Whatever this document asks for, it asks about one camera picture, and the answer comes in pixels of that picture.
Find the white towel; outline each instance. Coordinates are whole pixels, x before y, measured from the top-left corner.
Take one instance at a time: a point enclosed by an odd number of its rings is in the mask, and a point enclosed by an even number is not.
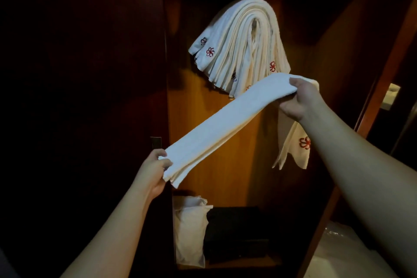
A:
[[[209,81],[238,97],[273,73],[289,73],[274,9],[264,0],[238,0],[221,10],[189,49]],[[282,169],[287,154],[307,168],[310,141],[301,125],[279,110],[279,154]]]
[[[290,77],[303,78],[275,73],[258,81],[250,90],[169,146],[166,153],[173,165],[164,172],[164,180],[170,180],[177,188],[193,167],[236,134],[270,102],[294,93],[297,88],[289,84]],[[318,86],[314,80],[305,80]],[[309,151],[309,147],[301,142],[298,148]]]

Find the embroidered logo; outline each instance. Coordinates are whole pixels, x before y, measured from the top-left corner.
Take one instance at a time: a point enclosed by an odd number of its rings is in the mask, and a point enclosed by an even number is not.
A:
[[[306,136],[305,138],[300,138],[299,141],[300,141],[300,147],[304,149],[310,149],[311,140],[309,139],[308,136]]]
[[[272,62],[269,64],[269,70],[270,70],[270,71],[272,71],[272,72],[274,72],[274,71],[276,70],[276,67],[275,67],[275,62],[274,62],[274,61],[272,61]]]
[[[214,48],[209,47],[208,50],[206,51],[206,54],[208,57],[212,57],[214,55]]]

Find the hand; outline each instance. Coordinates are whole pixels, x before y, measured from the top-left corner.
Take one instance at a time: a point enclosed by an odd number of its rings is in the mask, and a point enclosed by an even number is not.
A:
[[[162,177],[164,171],[172,165],[168,158],[158,159],[159,156],[166,156],[165,150],[154,149],[143,161],[134,181],[141,189],[148,192],[150,201],[164,190],[165,181]]]
[[[290,78],[289,83],[297,87],[297,92],[291,100],[280,103],[279,108],[291,119],[302,122],[310,114],[326,106],[319,91],[310,82],[301,78]]]

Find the wooden wardrobe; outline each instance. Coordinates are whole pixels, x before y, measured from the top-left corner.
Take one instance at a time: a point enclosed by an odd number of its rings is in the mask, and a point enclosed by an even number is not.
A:
[[[6,118],[1,248],[22,277],[58,277],[121,199],[151,137],[168,147],[229,102],[188,48],[233,0],[3,0]],[[415,34],[416,0],[266,0],[293,74],[366,137]],[[154,200],[131,276],[304,276],[341,193],[314,149],[302,170],[278,153],[277,110]],[[257,206],[268,257],[206,269],[175,264],[172,195]]]

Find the black box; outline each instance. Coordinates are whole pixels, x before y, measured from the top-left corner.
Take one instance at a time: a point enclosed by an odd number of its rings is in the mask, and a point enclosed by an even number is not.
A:
[[[207,220],[204,256],[210,263],[266,255],[268,222],[258,207],[215,207]]]

